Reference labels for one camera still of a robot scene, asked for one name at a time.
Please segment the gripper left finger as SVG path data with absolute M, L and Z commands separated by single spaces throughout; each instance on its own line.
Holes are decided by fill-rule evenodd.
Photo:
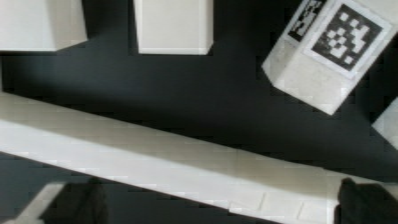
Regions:
M 11 224 L 109 224 L 105 189 L 98 178 L 84 183 L 52 182 Z

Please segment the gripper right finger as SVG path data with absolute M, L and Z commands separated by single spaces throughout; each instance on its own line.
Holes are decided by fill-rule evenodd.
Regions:
M 381 184 L 342 180 L 335 224 L 398 224 L 398 199 Z

